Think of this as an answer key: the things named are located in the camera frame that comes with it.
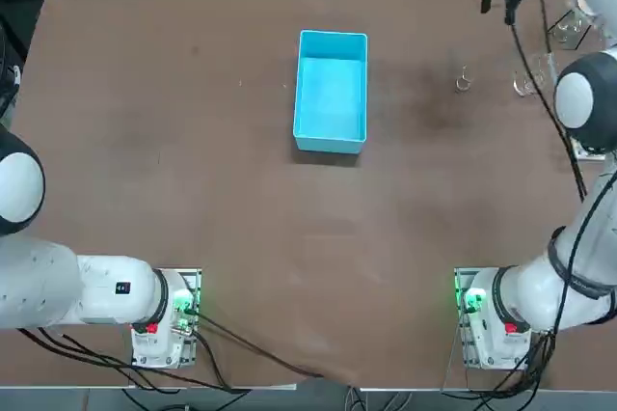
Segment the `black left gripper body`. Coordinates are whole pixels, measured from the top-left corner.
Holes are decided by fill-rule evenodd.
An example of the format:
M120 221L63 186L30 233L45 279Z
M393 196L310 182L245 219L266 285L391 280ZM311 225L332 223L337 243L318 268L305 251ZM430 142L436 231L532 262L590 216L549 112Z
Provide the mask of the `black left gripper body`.
M0 115L5 115L9 106L16 97L20 84L22 72L19 66L9 66L7 63L1 65L1 103Z

